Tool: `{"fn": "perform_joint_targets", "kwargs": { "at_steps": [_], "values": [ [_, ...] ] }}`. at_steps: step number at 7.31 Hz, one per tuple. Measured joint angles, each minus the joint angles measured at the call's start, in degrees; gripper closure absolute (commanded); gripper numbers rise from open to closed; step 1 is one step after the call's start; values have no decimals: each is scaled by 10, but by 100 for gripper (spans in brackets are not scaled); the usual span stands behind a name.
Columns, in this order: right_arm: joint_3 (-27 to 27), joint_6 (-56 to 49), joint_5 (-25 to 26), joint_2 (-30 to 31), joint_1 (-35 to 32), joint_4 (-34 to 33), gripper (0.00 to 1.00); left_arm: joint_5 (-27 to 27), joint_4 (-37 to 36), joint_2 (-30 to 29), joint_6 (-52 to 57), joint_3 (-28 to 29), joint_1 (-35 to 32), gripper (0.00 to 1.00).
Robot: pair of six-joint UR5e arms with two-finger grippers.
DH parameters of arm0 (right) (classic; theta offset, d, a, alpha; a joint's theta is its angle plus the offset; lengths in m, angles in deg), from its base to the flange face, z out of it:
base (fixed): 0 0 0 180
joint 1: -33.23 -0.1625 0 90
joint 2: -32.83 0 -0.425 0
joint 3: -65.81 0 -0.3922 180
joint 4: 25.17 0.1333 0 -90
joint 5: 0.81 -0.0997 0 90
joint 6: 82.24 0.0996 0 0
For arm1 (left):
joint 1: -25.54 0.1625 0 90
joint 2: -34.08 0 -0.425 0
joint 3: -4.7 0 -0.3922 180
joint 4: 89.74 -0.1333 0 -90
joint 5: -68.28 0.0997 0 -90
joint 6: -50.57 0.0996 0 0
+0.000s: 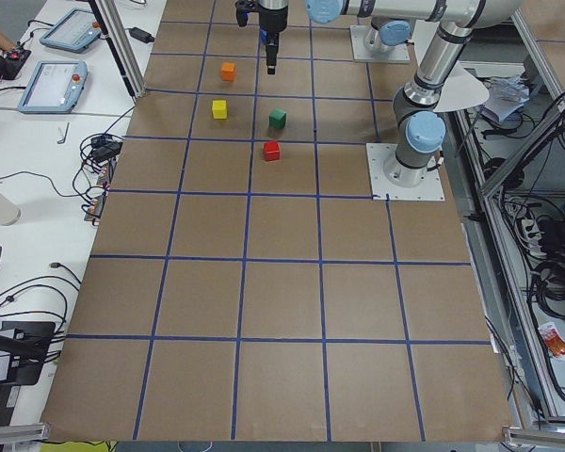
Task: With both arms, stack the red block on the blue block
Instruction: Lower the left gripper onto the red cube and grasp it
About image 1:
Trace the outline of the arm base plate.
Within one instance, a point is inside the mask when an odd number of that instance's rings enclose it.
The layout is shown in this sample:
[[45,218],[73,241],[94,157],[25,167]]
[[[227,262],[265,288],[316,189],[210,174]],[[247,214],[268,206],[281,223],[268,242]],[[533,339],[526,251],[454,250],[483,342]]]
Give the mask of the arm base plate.
[[406,43],[395,46],[384,44],[379,31],[371,25],[352,25],[349,34],[354,61],[387,64],[408,64],[411,61]]
[[444,189],[435,158],[421,169],[396,159],[395,143],[367,143],[371,197],[375,201],[443,202]]

